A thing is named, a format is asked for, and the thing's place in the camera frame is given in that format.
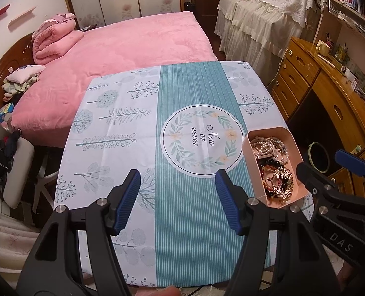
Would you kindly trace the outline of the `pink bed cover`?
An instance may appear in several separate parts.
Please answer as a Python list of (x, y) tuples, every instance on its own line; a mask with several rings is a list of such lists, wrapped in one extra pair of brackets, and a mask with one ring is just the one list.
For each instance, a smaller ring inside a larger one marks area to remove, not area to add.
[(34, 145), (64, 147), (92, 79), (152, 66), (214, 61), (212, 46), (188, 11), (129, 19), (86, 31), (46, 64), (19, 100), (12, 125)]

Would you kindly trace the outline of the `beige wall shelf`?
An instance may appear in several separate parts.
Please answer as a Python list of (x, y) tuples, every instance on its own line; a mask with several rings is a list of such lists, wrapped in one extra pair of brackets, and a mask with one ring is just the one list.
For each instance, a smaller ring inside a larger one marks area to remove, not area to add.
[(24, 11), (23, 13), (21, 13), (20, 15), (17, 15), (15, 18), (13, 18), (12, 20), (10, 20), (9, 24), (7, 25), (7, 27), (12, 27), (14, 26), (14, 24), (16, 24), (16, 22), (21, 21), (24, 17), (26, 17), (29, 14), (32, 14), (33, 11), (36, 9), (37, 7), (34, 6), (26, 11)]

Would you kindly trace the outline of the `patterned teal tablecloth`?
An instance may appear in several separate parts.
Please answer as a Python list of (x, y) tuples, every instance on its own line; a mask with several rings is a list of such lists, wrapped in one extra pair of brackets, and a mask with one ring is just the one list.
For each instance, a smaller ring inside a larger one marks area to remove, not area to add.
[(242, 152), (253, 130), (285, 121), (244, 61), (141, 68), (90, 79), (65, 145), (55, 204), (90, 205), (130, 170), (140, 190), (112, 243), (127, 283), (193, 287), (230, 279), (243, 238), (229, 227), (215, 174), (254, 195)]

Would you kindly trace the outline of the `black round bin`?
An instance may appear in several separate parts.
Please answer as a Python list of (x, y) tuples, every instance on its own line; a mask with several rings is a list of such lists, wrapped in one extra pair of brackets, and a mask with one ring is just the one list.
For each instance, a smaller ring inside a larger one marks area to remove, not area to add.
[(316, 171), (327, 174), (330, 170), (330, 156), (319, 142), (312, 142), (307, 150), (308, 161)]

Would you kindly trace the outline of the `yellow mug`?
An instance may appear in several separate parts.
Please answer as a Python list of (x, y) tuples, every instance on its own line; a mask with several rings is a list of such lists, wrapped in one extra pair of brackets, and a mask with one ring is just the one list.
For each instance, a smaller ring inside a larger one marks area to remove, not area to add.
[(316, 51), (319, 55), (327, 57), (328, 55), (330, 55), (331, 48), (324, 41), (319, 40), (316, 45)]

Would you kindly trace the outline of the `folded pink blanket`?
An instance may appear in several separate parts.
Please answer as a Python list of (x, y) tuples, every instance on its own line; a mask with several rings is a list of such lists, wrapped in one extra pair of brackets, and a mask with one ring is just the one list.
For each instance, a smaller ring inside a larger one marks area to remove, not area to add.
[(84, 37), (84, 32), (75, 30), (75, 26), (73, 13), (58, 13), (45, 20), (31, 37), (35, 64), (48, 64), (75, 46)]

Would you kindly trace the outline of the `white floral pillow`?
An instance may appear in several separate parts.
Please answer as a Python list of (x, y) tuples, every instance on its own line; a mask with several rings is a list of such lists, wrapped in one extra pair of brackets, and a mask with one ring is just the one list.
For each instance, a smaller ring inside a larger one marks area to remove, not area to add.
[(22, 66), (9, 74), (6, 79), (15, 84), (23, 84), (34, 75), (40, 74), (45, 68), (45, 66), (41, 65)]

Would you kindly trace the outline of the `grey chair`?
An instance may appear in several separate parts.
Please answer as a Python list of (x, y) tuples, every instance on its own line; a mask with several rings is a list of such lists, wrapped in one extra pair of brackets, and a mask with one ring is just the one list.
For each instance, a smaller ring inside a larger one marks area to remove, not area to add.
[(58, 173), (46, 175), (47, 157), (41, 167), (32, 165), (35, 148), (11, 125), (12, 116), (0, 123), (0, 215), (40, 228), (52, 213), (54, 201), (45, 185)]

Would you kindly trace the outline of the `cream lace covered furniture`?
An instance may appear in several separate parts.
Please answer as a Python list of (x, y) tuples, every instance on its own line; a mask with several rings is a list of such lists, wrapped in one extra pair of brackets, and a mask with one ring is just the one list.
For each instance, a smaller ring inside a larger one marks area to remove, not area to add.
[(228, 61), (246, 61), (265, 85), (291, 38), (314, 40), (324, 0), (220, 0), (214, 32)]

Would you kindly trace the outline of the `gold leaf hair comb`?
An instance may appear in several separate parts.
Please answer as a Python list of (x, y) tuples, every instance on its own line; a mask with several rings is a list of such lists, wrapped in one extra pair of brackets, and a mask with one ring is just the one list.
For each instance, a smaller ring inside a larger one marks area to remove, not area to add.
[(272, 176), (268, 178), (270, 183), (268, 191), (272, 193), (273, 198), (283, 201), (291, 198), (293, 193), (293, 174), (285, 167), (276, 168)]

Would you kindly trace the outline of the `wooden desk with drawers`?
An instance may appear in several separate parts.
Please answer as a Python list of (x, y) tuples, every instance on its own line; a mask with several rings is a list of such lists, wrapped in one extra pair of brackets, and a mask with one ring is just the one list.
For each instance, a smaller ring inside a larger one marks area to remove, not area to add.
[(304, 161), (309, 145), (321, 143), (330, 156), (324, 175), (340, 192), (365, 198), (365, 179), (335, 161), (339, 150), (365, 159), (365, 101), (347, 78), (312, 43), (293, 37), (269, 91)]

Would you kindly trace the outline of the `pink plastic tray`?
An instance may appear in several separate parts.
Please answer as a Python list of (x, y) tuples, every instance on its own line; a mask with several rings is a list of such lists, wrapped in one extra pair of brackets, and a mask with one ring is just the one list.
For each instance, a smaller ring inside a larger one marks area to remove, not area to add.
[[(292, 204), (303, 206), (308, 191), (296, 174), (297, 164), (303, 160), (290, 131), (283, 127), (251, 131), (244, 140), (243, 154), (257, 199), (271, 208), (284, 208)], [(293, 174), (293, 193), (285, 201), (273, 198), (268, 191), (268, 178), (278, 167), (285, 167)]]

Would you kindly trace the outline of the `wooden headboard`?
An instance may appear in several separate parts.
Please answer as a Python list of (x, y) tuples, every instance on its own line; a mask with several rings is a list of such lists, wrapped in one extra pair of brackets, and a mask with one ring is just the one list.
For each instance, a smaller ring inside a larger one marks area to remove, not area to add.
[(27, 34), (10, 47), (5, 55), (0, 59), (0, 109), (4, 105), (4, 89), (2, 88), (4, 79), (14, 70), (34, 64), (32, 34)]

